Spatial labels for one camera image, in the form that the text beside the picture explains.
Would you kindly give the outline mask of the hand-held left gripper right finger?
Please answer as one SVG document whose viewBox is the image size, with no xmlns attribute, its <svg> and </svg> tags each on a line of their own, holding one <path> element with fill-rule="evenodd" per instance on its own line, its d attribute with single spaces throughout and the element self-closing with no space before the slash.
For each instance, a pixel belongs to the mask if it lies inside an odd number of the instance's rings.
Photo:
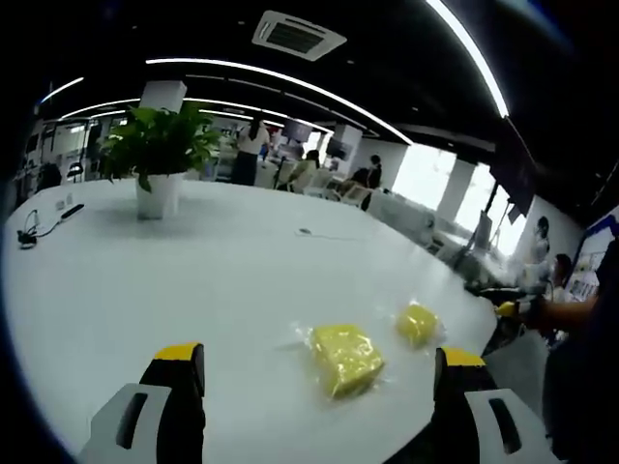
<svg viewBox="0 0 619 464">
<path fill-rule="evenodd" d="M 545 427 L 513 391 L 500 389 L 479 356 L 435 352 L 430 423 L 390 463 L 557 463 Z"/>
</svg>

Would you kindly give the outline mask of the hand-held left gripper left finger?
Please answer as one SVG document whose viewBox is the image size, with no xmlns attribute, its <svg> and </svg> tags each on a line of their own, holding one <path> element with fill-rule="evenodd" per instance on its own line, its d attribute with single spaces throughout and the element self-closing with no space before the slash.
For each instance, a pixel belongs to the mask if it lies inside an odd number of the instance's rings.
<svg viewBox="0 0 619 464">
<path fill-rule="evenodd" d="M 201 463 L 204 394 L 204 346 L 161 349 L 137 383 L 122 387 L 95 414 L 77 461 Z"/>
</svg>

